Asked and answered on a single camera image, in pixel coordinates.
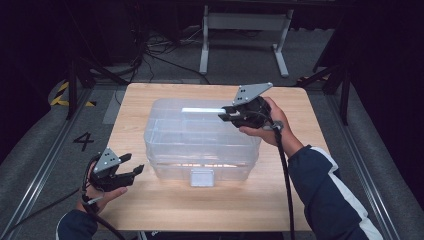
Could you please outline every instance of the white light strip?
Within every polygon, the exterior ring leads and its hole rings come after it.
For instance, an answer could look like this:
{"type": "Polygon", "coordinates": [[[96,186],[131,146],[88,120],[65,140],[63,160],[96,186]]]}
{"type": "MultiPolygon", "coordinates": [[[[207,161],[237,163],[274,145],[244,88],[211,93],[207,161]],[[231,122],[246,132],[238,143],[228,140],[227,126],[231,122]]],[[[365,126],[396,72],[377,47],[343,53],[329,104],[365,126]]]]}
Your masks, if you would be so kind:
{"type": "Polygon", "coordinates": [[[226,113],[223,108],[182,108],[183,113],[226,113]]]}

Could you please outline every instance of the metal frame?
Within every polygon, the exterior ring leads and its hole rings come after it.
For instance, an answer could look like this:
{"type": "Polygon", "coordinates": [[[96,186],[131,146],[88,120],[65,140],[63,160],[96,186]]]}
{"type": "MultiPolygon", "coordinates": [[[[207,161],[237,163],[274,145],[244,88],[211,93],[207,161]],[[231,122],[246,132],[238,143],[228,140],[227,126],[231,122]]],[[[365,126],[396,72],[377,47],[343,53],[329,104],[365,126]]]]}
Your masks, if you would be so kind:
{"type": "Polygon", "coordinates": [[[203,14],[203,46],[200,57],[201,74],[208,71],[209,58],[209,29],[244,29],[244,30],[266,30],[280,31],[280,39],[277,44],[273,44],[273,52],[277,60],[281,76],[289,76],[286,63],[283,58],[282,48],[286,40],[290,27],[293,10],[288,10],[286,14],[240,14],[240,13],[209,13],[208,6],[205,6],[203,14]]]}
{"type": "Polygon", "coordinates": [[[372,180],[371,174],[365,165],[365,161],[361,156],[358,147],[356,146],[352,133],[350,132],[349,127],[343,123],[342,118],[338,114],[339,108],[337,105],[336,97],[327,95],[326,98],[330,109],[332,110],[332,113],[337,120],[340,131],[343,134],[344,140],[346,141],[346,144],[348,145],[352,154],[356,173],[358,174],[359,180],[364,187],[365,193],[367,194],[371,207],[374,210],[377,221],[380,224],[383,238],[388,240],[400,239],[393,221],[386,209],[386,206],[384,205],[381,194],[378,191],[374,181],[372,180]]]}

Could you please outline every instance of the metal rail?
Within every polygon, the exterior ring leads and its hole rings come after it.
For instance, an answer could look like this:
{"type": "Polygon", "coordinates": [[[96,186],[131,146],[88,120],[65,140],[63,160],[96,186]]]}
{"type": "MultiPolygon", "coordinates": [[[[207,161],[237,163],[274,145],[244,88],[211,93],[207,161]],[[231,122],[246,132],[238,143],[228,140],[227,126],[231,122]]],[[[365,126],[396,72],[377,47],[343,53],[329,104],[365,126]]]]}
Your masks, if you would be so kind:
{"type": "MultiPolygon", "coordinates": [[[[92,89],[81,90],[81,95],[78,100],[78,106],[84,106],[84,104],[89,100],[91,92],[92,92],[92,89]]],[[[19,226],[16,229],[14,229],[12,232],[8,234],[8,236],[5,236],[5,234],[10,228],[18,224],[20,221],[25,219],[30,214],[32,207],[37,201],[37,198],[40,195],[40,192],[43,189],[44,184],[47,182],[47,179],[51,171],[53,170],[54,165],[57,162],[58,155],[63,148],[64,141],[68,137],[69,132],[72,126],[74,125],[75,121],[77,120],[78,115],[80,114],[82,109],[83,109],[82,107],[77,108],[72,118],[67,120],[62,126],[62,129],[60,130],[58,136],[56,137],[55,142],[50,148],[49,153],[47,154],[40,169],[38,170],[31,184],[29,185],[24,197],[22,198],[19,206],[15,210],[15,213],[13,214],[8,225],[3,231],[0,239],[13,240],[17,237],[22,226],[19,226]]]]}
{"type": "Polygon", "coordinates": [[[332,113],[334,114],[338,126],[340,127],[340,130],[343,134],[343,137],[349,147],[349,150],[353,156],[354,159],[354,166],[355,170],[359,176],[359,179],[362,183],[362,186],[365,189],[365,193],[367,194],[368,200],[371,203],[371,207],[374,210],[374,213],[377,217],[377,221],[380,224],[382,235],[384,239],[391,240],[391,239],[400,239],[396,228],[389,216],[389,213],[387,212],[386,207],[384,206],[383,200],[381,198],[381,195],[377,189],[377,187],[374,184],[374,181],[371,178],[370,173],[368,172],[368,169],[365,165],[364,159],[361,156],[361,153],[359,152],[355,140],[352,137],[352,134],[349,130],[348,126],[345,126],[343,124],[342,119],[339,115],[339,107],[337,105],[336,97],[333,95],[327,95],[326,96],[327,102],[330,105],[330,108],[332,110],[332,113]]]}

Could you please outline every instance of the yellow tape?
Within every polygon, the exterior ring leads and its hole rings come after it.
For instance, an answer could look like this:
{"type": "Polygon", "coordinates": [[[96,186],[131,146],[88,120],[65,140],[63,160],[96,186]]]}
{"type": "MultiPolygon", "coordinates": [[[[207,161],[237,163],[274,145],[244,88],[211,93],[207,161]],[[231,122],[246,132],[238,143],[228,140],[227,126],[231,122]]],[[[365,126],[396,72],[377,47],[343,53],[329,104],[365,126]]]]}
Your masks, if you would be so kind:
{"type": "MultiPolygon", "coordinates": [[[[62,85],[60,86],[59,90],[56,93],[56,96],[54,97],[53,101],[50,103],[51,106],[53,105],[61,105],[61,106],[69,106],[69,101],[60,100],[63,96],[63,93],[66,91],[66,89],[69,86],[68,80],[64,80],[62,85]]],[[[95,107],[97,105],[97,102],[95,101],[88,101],[85,106],[87,107],[95,107]]]]}

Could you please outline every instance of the dark jacket sleeve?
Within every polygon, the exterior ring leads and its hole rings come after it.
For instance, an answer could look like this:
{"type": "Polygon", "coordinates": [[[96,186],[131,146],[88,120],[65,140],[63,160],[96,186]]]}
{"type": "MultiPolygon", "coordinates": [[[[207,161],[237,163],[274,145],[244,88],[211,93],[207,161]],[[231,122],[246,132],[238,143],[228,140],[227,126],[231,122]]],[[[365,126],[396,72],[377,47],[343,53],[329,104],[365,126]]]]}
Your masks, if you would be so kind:
{"type": "Polygon", "coordinates": [[[97,222],[87,213],[72,210],[59,221],[56,229],[57,240],[91,239],[97,231],[97,222]]]}
{"type": "Polygon", "coordinates": [[[383,239],[325,151],[307,146],[288,162],[290,178],[317,239],[383,239]]]}

